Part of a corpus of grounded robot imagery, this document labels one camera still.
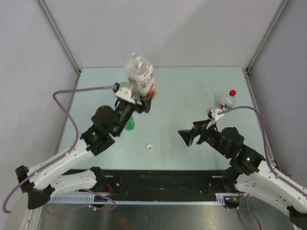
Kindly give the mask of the green plastic bottle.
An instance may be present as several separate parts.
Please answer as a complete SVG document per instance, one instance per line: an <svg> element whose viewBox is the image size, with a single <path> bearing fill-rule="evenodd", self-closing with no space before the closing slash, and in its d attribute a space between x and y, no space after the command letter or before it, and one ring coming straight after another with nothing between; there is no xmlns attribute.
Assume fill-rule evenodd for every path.
<svg viewBox="0 0 307 230"><path fill-rule="evenodd" d="M130 119L128 120L128 122L125 125L125 129L127 131L133 130L135 128L135 122L134 122L134 118L133 116L130 117Z"/></svg>

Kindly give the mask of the clear bottle with orange label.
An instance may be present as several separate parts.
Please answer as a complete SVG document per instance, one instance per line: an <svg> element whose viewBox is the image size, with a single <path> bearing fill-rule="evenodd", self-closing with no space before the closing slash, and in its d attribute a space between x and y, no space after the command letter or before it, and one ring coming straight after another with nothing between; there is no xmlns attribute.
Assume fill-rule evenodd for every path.
<svg viewBox="0 0 307 230"><path fill-rule="evenodd" d="M140 95L149 96L153 93L153 100L156 96L156 85L151 62L141 52L134 52L127 61L125 69L129 81L135 85Z"/></svg>

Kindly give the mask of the white bottle cap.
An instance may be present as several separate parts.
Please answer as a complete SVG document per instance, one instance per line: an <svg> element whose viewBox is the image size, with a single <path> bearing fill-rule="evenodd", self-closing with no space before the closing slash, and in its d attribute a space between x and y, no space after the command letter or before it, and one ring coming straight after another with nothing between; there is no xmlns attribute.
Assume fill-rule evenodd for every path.
<svg viewBox="0 0 307 230"><path fill-rule="evenodd" d="M153 145L152 145L152 144L148 144L148 145L146 146L146 148L147 148L148 150L151 150L151 149L153 148Z"/></svg>

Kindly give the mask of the clear bottle with red label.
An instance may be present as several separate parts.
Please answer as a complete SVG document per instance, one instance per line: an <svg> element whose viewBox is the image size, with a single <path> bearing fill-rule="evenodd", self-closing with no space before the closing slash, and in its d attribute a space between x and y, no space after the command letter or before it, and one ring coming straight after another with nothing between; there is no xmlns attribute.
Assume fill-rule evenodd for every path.
<svg viewBox="0 0 307 230"><path fill-rule="evenodd" d="M236 104L236 97L226 95L220 99L219 109L221 109L222 111L227 111L229 109L232 109L235 106L235 104Z"/></svg>

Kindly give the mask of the red bottle cap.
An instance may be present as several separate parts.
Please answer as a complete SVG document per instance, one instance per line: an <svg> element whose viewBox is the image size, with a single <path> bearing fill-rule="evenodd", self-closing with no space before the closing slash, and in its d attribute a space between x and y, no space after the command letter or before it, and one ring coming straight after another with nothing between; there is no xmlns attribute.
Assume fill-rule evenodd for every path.
<svg viewBox="0 0 307 230"><path fill-rule="evenodd" d="M236 91L235 91L235 90L231 90L231 91L229 92L229 95L230 95L231 97L234 97L234 96L236 95Z"/></svg>

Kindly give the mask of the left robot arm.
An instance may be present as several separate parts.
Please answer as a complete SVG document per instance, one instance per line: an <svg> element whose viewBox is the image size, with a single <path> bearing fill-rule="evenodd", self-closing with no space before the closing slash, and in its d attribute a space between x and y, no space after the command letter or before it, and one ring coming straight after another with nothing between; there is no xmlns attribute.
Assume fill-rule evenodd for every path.
<svg viewBox="0 0 307 230"><path fill-rule="evenodd" d="M107 150L119 137L133 113L148 113L153 94L134 97L118 97L116 107L100 106L92 116L92 125L65 151L33 167L24 165L15 173L22 193L27 194L29 210L42 207L53 197L79 189L94 189L99 192L106 186L106 177L99 167L92 167L81 173L66 172L78 163L93 158Z"/></svg>

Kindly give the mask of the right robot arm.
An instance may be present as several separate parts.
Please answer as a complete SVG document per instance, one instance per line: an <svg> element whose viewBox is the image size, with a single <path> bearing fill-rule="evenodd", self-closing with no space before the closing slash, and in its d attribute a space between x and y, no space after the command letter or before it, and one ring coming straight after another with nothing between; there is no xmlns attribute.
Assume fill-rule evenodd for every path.
<svg viewBox="0 0 307 230"><path fill-rule="evenodd" d="M196 137L198 145L206 142L230 166L224 171L221 186L226 192L243 192L275 207L289 217L298 228L307 228L307 190L270 165L263 155L244 144L244 137L235 127L218 131L210 120L193 122L192 129L179 130L186 145Z"/></svg>

